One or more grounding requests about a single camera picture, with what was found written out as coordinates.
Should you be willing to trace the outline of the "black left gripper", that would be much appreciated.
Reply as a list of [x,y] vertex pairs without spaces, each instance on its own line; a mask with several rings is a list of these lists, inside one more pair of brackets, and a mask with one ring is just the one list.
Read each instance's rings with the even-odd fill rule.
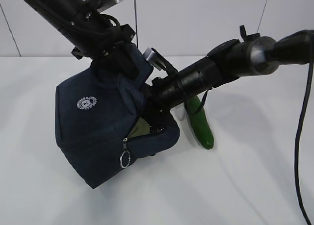
[[137,78],[139,71],[128,54],[126,45],[120,45],[130,43],[136,35],[129,24],[122,25],[115,17],[98,13],[91,14],[83,25],[71,25],[71,32],[74,34],[71,55],[76,59],[94,58],[117,48],[120,71],[129,79]]

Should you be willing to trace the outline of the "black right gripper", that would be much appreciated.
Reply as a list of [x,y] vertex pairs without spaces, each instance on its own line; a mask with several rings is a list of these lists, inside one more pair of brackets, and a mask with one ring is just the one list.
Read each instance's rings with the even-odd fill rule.
[[144,85],[144,96],[159,113],[165,113],[184,103],[185,95],[179,77],[156,77],[152,80],[152,85]]

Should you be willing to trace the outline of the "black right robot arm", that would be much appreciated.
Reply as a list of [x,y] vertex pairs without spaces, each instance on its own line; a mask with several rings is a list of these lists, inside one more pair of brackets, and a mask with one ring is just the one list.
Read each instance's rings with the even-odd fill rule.
[[156,49],[147,48],[144,58],[167,76],[153,79],[147,88],[147,106],[143,114],[159,112],[184,103],[188,99],[244,76],[270,75],[281,65],[311,64],[314,61],[314,31],[304,29],[276,41],[259,33],[247,34],[239,27],[242,41],[231,39],[206,56],[178,71]]

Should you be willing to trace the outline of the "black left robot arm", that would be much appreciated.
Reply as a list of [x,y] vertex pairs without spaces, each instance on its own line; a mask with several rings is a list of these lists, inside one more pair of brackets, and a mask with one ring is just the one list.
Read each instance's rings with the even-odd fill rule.
[[128,54],[135,31],[100,12],[108,0],[23,0],[59,31],[74,48],[72,56],[100,59],[135,79],[139,70]]

